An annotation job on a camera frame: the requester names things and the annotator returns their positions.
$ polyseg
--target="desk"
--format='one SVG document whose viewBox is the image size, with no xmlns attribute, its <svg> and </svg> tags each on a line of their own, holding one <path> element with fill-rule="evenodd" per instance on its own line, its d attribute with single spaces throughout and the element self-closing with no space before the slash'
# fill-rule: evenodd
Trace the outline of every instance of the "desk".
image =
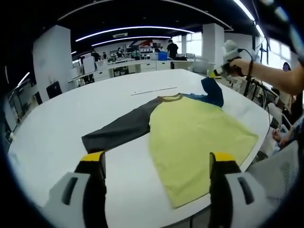
<svg viewBox="0 0 304 228">
<path fill-rule="evenodd" d="M 175 69 L 130 74 L 63 93 L 34 109 L 9 149 L 21 185 L 43 206 L 48 191 L 86 155 L 81 136 L 95 131 L 157 96 L 205 93 L 203 76 Z M 259 136 L 241 165 L 245 171 L 268 132 L 268 113 L 243 95 L 219 84 L 223 110 Z M 157 228 L 181 221 L 210 204 L 207 194 L 173 209 L 148 151 L 149 134 L 106 153 L 106 205 L 110 228 Z"/>
<path fill-rule="evenodd" d="M 137 61 L 130 61 L 129 59 L 127 59 L 127 61 L 124 61 L 124 62 L 121 62 L 122 60 L 120 61 L 116 61 L 116 63 L 113 63 L 113 64 L 105 64 L 103 68 L 99 69 L 99 70 L 96 70 L 96 71 L 93 71 L 93 72 L 90 72 L 90 73 L 87 73 L 87 74 L 84 74 L 84 75 L 80 75 L 78 77 L 75 77 L 75 78 L 72 78 L 71 80 L 69 80 L 69 83 L 72 83 L 73 81 L 76 81 L 78 79 L 81 79 L 85 76 L 88 76 L 90 74 L 94 74 L 94 73 L 98 73 L 98 72 L 102 72 L 102 71 L 109 71 L 109 75 L 110 77 L 114 77 L 114 74 L 112 72 L 112 70 L 114 68 L 119 68 L 119 67 L 128 67 L 128 66 L 133 66 L 135 65 L 136 68 L 137 68 L 137 73 L 140 73 L 142 70 L 141 70 L 141 64 L 152 64 L 152 63 L 155 63 L 157 64 L 158 62 L 175 62 L 175 63 L 181 63 L 181 68 L 184 68 L 184 69 L 187 69 L 188 68 L 188 65 L 185 65 L 185 64 L 192 64 L 194 61 L 192 60 L 188 60 L 188 61 L 182 61 L 182 60 L 166 60 L 166 61 L 158 61 L 158 60 L 137 60 Z"/>
<path fill-rule="evenodd" d="M 115 62 L 110 62 L 108 64 L 111 65 L 111 64 L 124 63 L 124 62 L 129 62 L 129 61 L 135 61 L 135 59 L 134 58 L 123 58 L 123 59 L 119 59 Z"/>
</svg>

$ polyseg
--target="white pillar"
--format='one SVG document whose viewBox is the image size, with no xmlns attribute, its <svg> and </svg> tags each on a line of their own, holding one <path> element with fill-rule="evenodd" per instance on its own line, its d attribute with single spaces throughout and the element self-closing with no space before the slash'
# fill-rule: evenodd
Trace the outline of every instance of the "white pillar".
<svg viewBox="0 0 304 228">
<path fill-rule="evenodd" d="M 73 87 L 70 69 L 73 67 L 70 30 L 55 25 L 39 37 L 33 46 L 33 63 L 42 102 L 49 100 L 46 88 L 58 81 L 61 91 Z"/>
<path fill-rule="evenodd" d="M 187 36 L 181 36 L 181 53 L 187 53 Z"/>
<path fill-rule="evenodd" d="M 203 25 L 202 51 L 203 57 L 215 63 L 215 67 L 223 64 L 224 29 L 217 24 Z"/>
</svg>

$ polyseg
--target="black shirt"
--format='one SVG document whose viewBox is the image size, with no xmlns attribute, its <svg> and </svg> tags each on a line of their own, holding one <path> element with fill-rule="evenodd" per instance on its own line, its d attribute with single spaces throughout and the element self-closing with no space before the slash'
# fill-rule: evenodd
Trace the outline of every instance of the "black shirt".
<svg viewBox="0 0 304 228">
<path fill-rule="evenodd" d="M 117 55 L 117 58 L 123 57 L 122 51 L 117 51 L 117 52 L 116 52 L 116 55 Z"/>
<path fill-rule="evenodd" d="M 169 57 L 170 58 L 175 58 L 176 57 L 177 49 L 179 49 L 179 47 L 174 43 L 170 43 L 168 45 L 167 50 L 169 51 Z"/>
<path fill-rule="evenodd" d="M 100 55 L 96 52 L 91 53 L 91 56 L 94 57 L 95 62 L 100 60 Z"/>
</svg>

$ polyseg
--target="blue box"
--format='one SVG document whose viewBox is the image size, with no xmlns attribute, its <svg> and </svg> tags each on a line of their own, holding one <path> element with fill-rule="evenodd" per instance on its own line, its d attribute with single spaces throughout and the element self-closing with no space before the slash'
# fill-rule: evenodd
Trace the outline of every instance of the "blue box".
<svg viewBox="0 0 304 228">
<path fill-rule="evenodd" d="M 159 52 L 158 53 L 158 60 L 160 60 L 160 61 L 168 60 L 168 53 L 167 52 Z"/>
</svg>

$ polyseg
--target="dark gray sleeve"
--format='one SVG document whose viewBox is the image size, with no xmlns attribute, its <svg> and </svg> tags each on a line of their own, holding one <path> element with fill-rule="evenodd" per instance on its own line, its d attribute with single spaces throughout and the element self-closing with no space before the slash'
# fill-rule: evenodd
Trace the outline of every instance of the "dark gray sleeve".
<svg viewBox="0 0 304 228">
<path fill-rule="evenodd" d="M 150 115 L 160 103 L 158 98 L 151 100 L 109 125 L 82 136 L 87 152 L 107 151 L 150 132 Z"/>
<path fill-rule="evenodd" d="M 304 55 L 299 55 L 298 61 L 300 62 L 301 66 L 304 67 Z"/>
</svg>

